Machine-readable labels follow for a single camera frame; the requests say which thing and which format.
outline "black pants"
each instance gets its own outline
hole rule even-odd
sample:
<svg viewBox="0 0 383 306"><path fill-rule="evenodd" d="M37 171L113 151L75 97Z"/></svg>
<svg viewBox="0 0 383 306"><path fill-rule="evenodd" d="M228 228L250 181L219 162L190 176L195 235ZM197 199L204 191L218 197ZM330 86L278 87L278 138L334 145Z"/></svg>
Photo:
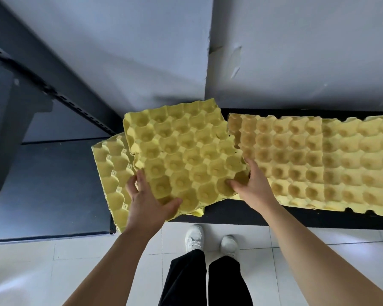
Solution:
<svg viewBox="0 0 383 306"><path fill-rule="evenodd" d="M171 262L159 301L159 306L187 305L207 305L206 261L201 250L190 251ZM252 305L240 263L228 256L209 266L209 306L215 305Z"/></svg>

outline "white sneaker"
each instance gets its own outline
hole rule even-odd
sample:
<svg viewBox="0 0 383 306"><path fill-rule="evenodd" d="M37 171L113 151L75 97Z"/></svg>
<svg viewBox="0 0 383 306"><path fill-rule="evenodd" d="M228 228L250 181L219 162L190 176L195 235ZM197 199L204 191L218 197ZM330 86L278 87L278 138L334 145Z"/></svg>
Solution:
<svg viewBox="0 0 383 306"><path fill-rule="evenodd" d="M221 240L220 252L237 260L237 252L240 250L237 240L232 235L226 235Z"/></svg>
<svg viewBox="0 0 383 306"><path fill-rule="evenodd" d="M186 252L195 249L203 250L204 246L204 231L198 224L193 224L186 233Z"/></svg>

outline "white tile floor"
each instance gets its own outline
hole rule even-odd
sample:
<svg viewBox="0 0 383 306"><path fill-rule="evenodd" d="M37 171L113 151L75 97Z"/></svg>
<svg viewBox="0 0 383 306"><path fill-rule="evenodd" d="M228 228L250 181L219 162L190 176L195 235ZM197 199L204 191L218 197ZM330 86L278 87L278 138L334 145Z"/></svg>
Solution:
<svg viewBox="0 0 383 306"><path fill-rule="evenodd" d="M190 225L166 223L151 239L139 262L128 305L157 304L171 260L185 252L184 235ZM216 250L222 236L237 237L242 249L241 273L254 305L307 304L267 226L203 226L207 263L219 256ZM383 289L383 231L311 230ZM6 305L62 305L116 237L104 235L0 245L0 290L10 296ZM9 295L5 288L10 284L14 287L14 279L18 289Z"/></svg>

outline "finger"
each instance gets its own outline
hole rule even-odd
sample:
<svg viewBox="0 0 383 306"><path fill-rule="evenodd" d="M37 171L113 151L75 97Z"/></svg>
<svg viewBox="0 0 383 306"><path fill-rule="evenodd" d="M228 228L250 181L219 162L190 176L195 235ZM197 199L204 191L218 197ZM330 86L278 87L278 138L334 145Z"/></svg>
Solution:
<svg viewBox="0 0 383 306"><path fill-rule="evenodd" d="M136 186L135 186L136 179L137 179L136 175L131 176L131 178L128 179L125 185L125 188L128 191L131 198L133 198L133 196L138 193L138 189L136 189Z"/></svg>
<svg viewBox="0 0 383 306"><path fill-rule="evenodd" d="M177 198L171 200L169 203L166 203L163 206L163 209L167 213L166 220L174 217L174 215L179 210L179 207L182 204L182 202L183 202L183 200L181 198L177 197Z"/></svg>
<svg viewBox="0 0 383 306"><path fill-rule="evenodd" d="M233 179L227 179L226 182L237 193L240 193L240 191L245 187L242 184L240 184L238 181Z"/></svg>
<svg viewBox="0 0 383 306"><path fill-rule="evenodd" d="M138 177L138 188L139 191L146 191L150 189L149 183L146 180L146 176L144 174L144 169L140 169L136 172Z"/></svg>
<svg viewBox="0 0 383 306"><path fill-rule="evenodd" d="M244 158L245 162L248 163L251 171L251 177L258 176L258 173L260 171L260 168L258 167L257 162L255 162L253 159L250 158Z"/></svg>

